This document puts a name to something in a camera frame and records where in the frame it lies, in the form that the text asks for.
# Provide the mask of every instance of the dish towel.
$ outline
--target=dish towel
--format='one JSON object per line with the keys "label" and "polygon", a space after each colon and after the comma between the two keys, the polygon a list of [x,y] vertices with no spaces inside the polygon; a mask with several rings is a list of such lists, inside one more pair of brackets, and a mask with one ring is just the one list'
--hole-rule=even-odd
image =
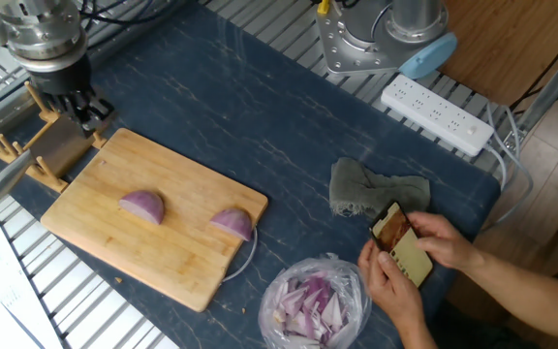
{"label": "dish towel", "polygon": [[340,215],[365,213],[375,218],[393,201],[406,212],[424,211],[430,203],[427,179],[374,174],[350,158],[340,158],[331,166],[328,191],[330,209]]}

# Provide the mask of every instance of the blue table surface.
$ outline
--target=blue table surface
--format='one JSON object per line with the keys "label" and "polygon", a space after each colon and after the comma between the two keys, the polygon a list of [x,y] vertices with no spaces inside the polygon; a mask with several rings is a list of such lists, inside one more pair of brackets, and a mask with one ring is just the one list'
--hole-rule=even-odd
{"label": "blue table surface", "polygon": [[[356,262],[369,239],[365,217],[333,216],[330,166],[346,156],[383,175],[421,175],[430,210],[474,236],[499,196],[492,176],[462,161],[354,96],[194,3],[96,69],[94,81],[119,110],[106,132],[128,128],[269,198],[251,266],[196,313],[67,243],[117,292],[182,348],[264,347],[260,300],[283,268],[326,252]],[[36,117],[9,138],[27,142]],[[95,154],[90,150],[65,179]],[[57,198],[31,178],[13,196],[34,216]],[[244,244],[231,270],[249,254]],[[122,277],[116,283],[114,277]],[[454,272],[436,266],[421,288],[431,318]],[[374,306],[355,347],[401,347]]]}

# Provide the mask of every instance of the white power strip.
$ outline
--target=white power strip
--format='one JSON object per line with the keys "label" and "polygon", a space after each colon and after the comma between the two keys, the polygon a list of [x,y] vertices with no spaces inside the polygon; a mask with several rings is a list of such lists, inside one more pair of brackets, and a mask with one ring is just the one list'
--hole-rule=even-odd
{"label": "white power strip", "polygon": [[403,75],[385,88],[381,101],[470,156],[477,156],[494,133],[490,125]]}

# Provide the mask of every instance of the person's hand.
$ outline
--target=person's hand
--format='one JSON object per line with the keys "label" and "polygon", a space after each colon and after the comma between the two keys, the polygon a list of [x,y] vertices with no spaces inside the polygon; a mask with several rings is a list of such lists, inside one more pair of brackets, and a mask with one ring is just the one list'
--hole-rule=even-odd
{"label": "person's hand", "polygon": [[421,295],[387,252],[381,252],[373,240],[365,243],[358,268],[369,295],[402,333],[425,324]]}
{"label": "person's hand", "polygon": [[429,253],[443,266],[466,271],[483,261],[478,249],[442,215],[412,212],[408,219],[422,236],[417,241],[417,248]]}

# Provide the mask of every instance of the knife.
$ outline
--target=knife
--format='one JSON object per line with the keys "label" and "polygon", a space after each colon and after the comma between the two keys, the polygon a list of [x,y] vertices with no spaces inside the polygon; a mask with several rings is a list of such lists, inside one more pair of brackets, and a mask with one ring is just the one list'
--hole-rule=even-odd
{"label": "knife", "polygon": [[63,175],[94,142],[86,138],[78,126],[61,116],[47,124],[29,143],[24,151],[0,172],[0,200],[3,199],[23,177],[27,169],[42,156],[56,176]]}

